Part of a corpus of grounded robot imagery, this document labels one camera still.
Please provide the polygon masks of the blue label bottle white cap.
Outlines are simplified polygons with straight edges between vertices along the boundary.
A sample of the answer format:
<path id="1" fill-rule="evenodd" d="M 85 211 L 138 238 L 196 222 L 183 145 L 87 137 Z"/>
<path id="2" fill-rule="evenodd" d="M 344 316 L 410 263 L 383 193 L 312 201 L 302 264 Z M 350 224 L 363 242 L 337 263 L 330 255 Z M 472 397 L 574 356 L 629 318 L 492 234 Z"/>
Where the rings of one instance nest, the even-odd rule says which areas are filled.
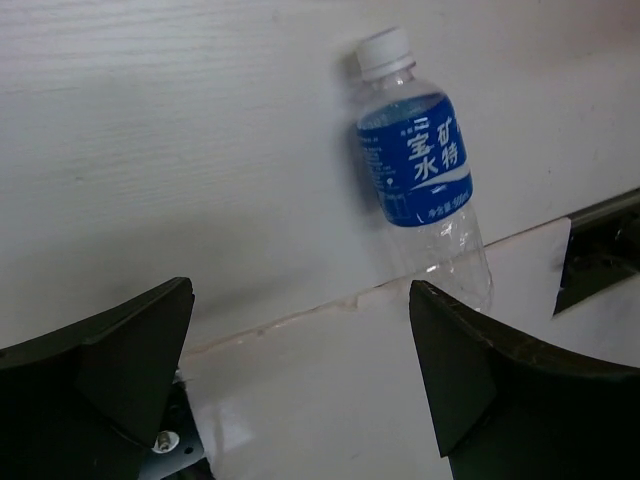
<path id="1" fill-rule="evenodd" d="M 415 76 L 416 61 L 400 27 L 362 40 L 356 57 L 363 93 L 355 132 L 403 257 L 419 278 L 476 311 L 488 312 L 492 274 L 451 99 Z"/>

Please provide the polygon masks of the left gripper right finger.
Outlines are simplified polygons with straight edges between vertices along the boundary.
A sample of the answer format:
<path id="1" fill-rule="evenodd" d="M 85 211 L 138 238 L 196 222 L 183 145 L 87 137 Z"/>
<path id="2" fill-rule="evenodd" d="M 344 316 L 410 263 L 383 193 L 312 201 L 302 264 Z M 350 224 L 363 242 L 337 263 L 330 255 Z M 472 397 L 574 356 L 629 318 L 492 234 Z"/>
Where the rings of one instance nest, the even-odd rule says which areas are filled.
<path id="1" fill-rule="evenodd" d="M 639 371 L 554 346 L 425 281 L 409 315 L 456 479 L 635 479 Z"/>

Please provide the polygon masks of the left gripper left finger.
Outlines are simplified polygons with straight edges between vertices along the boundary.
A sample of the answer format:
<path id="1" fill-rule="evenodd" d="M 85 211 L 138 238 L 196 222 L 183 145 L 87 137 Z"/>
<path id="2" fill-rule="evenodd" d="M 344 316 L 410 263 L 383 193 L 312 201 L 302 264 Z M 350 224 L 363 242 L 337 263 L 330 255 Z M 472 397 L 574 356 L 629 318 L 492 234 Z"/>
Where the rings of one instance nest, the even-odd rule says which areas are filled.
<path id="1" fill-rule="evenodd" d="M 195 296 L 173 278 L 1 351 L 4 479 L 136 479 L 174 382 Z"/>

